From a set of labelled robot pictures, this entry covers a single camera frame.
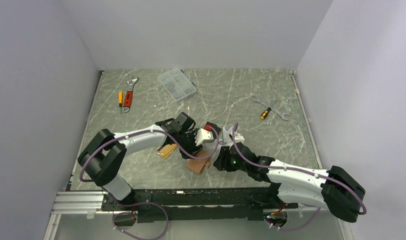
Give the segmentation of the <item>tan leather card holder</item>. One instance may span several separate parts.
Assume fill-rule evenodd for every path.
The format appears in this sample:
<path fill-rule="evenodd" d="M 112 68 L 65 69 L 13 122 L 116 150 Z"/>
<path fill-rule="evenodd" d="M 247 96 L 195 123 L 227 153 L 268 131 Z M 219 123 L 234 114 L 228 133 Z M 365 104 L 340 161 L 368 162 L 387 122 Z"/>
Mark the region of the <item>tan leather card holder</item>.
<path fill-rule="evenodd" d="M 210 152 L 202 150 L 199 152 L 196 157 L 198 158 L 204 158 L 204 159 L 189 159 L 186 163 L 186 167 L 197 173 L 201 174 L 205 169 L 208 169 L 211 167 L 211 160 L 210 160 Z"/>

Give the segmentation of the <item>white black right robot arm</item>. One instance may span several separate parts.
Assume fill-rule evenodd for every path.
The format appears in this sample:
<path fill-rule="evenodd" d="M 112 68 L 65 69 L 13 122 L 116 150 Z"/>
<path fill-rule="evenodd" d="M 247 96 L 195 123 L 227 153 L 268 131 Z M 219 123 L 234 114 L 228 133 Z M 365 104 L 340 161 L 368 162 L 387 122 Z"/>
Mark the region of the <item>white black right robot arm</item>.
<path fill-rule="evenodd" d="M 260 204 L 273 208 L 303 204 L 329 210 L 338 219 L 354 223 L 361 215 L 364 188 L 343 168 L 310 169 L 253 153 L 242 143 L 223 146 L 214 162 L 219 171 L 243 171 L 270 186 Z"/>

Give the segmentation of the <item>yellow black screwdriver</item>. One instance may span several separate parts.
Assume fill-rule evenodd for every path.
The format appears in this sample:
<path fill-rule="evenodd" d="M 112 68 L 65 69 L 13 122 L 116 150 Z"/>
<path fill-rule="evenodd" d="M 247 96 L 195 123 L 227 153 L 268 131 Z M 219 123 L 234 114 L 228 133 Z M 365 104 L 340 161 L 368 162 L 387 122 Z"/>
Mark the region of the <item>yellow black screwdriver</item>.
<path fill-rule="evenodd" d="M 270 113 L 270 111 L 272 110 L 271 104 L 266 103 L 264 101 L 260 102 L 262 105 L 264 105 L 266 107 L 266 110 L 261 114 L 260 118 L 262 120 L 266 119 L 266 117 L 268 116 L 268 114 Z"/>

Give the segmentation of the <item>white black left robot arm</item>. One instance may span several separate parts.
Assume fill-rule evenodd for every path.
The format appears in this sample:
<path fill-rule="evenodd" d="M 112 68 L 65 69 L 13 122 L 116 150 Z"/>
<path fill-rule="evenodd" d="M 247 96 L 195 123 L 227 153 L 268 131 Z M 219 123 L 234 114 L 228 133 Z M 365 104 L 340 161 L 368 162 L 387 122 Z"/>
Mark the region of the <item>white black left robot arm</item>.
<path fill-rule="evenodd" d="M 176 144 L 182 158 L 190 159 L 202 150 L 204 140 L 212 139 L 211 132 L 196 128 L 195 121 L 184 112 L 140 130 L 112 133 L 105 128 L 79 154 L 80 180 L 84 181 L 83 174 L 87 174 L 95 185 L 113 196 L 120 209 L 128 210 L 135 203 L 135 191 L 119 174 L 126 156 Z"/>

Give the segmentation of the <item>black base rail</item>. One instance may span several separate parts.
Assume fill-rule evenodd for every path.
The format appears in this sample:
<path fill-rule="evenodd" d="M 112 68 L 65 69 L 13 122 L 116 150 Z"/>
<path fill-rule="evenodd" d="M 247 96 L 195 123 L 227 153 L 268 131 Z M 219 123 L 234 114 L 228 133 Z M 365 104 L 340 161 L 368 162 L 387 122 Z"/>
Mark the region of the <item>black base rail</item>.
<path fill-rule="evenodd" d="M 276 196 L 276 187 L 137 189 L 135 202 L 116 203 L 103 195 L 101 211 L 137 212 L 139 223 L 152 223 L 168 218 L 180 220 L 247 219 L 261 221 L 270 211 L 295 209 L 296 203 L 283 203 Z"/>

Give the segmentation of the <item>clear plastic screw box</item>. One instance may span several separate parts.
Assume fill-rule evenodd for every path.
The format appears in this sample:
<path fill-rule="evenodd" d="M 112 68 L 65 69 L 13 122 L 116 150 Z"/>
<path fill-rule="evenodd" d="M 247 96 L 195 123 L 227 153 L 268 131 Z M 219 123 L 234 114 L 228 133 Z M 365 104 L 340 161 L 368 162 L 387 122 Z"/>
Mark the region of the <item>clear plastic screw box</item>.
<path fill-rule="evenodd" d="M 179 68 L 165 71 L 157 79 L 175 102 L 186 99 L 197 91 L 195 85 Z"/>

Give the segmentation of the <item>small yellow handled screwdriver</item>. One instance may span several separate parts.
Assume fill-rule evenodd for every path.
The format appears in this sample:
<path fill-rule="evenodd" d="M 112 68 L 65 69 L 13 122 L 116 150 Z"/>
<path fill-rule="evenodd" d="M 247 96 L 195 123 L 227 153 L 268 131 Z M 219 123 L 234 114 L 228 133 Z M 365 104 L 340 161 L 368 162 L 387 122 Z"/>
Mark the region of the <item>small yellow handled screwdriver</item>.
<path fill-rule="evenodd" d="M 118 106 L 120 109 L 120 114 L 122 114 L 122 107 L 123 107 L 123 92 L 120 91 L 118 94 Z"/>

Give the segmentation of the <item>red handled adjustable wrench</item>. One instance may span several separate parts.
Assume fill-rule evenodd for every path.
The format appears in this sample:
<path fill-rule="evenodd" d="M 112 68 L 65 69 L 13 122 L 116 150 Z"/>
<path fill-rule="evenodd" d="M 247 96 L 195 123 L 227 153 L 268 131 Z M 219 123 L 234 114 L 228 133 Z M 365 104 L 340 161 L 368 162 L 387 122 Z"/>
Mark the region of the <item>red handled adjustable wrench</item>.
<path fill-rule="evenodd" d="M 127 92 L 126 92 L 126 96 L 124 98 L 124 102 L 123 102 L 123 107 L 122 107 L 122 112 L 123 113 L 128 113 L 131 105 L 132 105 L 132 100 L 133 100 L 133 90 L 134 90 L 134 86 L 136 85 L 136 83 L 139 81 L 138 77 L 133 77 L 131 80 L 127 81 L 127 84 L 129 86 Z"/>

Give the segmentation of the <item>black card stack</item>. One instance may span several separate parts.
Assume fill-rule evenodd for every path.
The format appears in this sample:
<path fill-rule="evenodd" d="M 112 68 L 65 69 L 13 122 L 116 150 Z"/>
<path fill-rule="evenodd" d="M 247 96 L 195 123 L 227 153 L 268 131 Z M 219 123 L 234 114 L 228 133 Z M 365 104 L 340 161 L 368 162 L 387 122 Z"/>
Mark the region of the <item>black card stack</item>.
<path fill-rule="evenodd" d="M 222 132 L 222 129 L 218 125 L 209 121 L 205 124 L 204 129 L 209 132 L 215 131 L 218 135 L 220 135 L 220 133 Z"/>

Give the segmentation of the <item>silver open end wrench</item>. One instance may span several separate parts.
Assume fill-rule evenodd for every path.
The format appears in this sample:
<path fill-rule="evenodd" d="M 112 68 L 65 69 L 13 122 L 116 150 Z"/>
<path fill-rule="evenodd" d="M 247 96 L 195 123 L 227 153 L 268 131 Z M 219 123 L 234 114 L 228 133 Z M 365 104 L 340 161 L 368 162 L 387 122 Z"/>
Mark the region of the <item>silver open end wrench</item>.
<path fill-rule="evenodd" d="M 270 112 L 276 113 L 277 115 L 280 116 L 280 118 L 281 118 L 282 120 L 285 120 L 285 121 L 288 121 L 288 120 L 289 120 L 289 118 L 288 118 L 288 117 L 289 117 L 289 114 L 288 114 L 288 113 L 285 113 L 285 112 L 282 112 L 282 111 L 280 111 L 280 110 L 277 110 L 277 109 L 274 108 L 271 104 L 266 103 L 265 101 L 263 101 L 260 97 L 258 97 L 258 96 L 256 96 L 256 95 L 252 95 L 252 96 L 251 96 L 251 100 L 252 100 L 253 102 L 259 103 L 259 104 L 263 105 L 264 107 L 266 107 L 266 110 L 264 110 L 264 111 L 262 112 L 262 114 L 260 115 L 260 118 L 261 118 L 262 120 L 266 119 L 266 118 L 268 117 L 268 115 L 269 115 Z"/>

